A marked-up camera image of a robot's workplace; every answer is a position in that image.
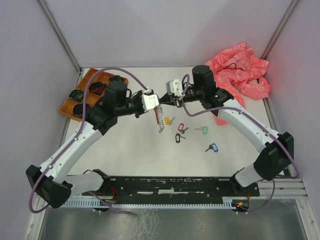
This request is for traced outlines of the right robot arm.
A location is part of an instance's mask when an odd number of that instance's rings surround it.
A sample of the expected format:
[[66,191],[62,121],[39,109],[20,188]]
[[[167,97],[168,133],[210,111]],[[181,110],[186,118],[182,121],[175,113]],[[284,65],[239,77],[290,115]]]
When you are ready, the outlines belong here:
[[182,80],[166,83],[166,94],[161,104],[185,107],[186,103],[199,101],[204,112],[211,112],[246,137],[259,153],[255,162],[237,171],[229,183],[236,196],[247,191],[248,186],[260,180],[271,181],[294,161],[294,138],[288,132],[280,134],[258,121],[227,90],[217,87],[214,74],[206,65],[192,69],[192,75]]

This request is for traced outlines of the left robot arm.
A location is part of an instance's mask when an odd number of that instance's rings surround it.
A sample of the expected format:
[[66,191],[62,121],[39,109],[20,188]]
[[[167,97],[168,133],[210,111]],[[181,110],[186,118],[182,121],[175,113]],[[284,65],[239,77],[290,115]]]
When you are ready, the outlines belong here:
[[130,92],[122,81],[110,83],[104,96],[93,106],[86,105],[84,119],[67,142],[40,166],[32,164],[27,168],[25,173],[31,186],[29,209],[32,213],[36,213],[33,209],[35,194],[56,209],[72,195],[90,191],[106,195],[110,191],[108,175],[99,169],[83,175],[69,175],[69,172],[81,156],[117,124],[119,117],[135,115],[138,118],[160,105],[158,95],[151,89],[140,90],[133,95]]

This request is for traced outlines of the key with black tag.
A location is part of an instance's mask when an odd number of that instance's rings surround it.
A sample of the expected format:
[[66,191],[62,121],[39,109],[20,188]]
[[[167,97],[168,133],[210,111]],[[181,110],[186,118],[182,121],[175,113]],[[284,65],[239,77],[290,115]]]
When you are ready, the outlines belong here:
[[177,143],[177,144],[179,144],[180,142],[181,142],[181,139],[186,139],[184,136],[182,136],[182,134],[181,133],[176,133],[175,134],[175,142]]

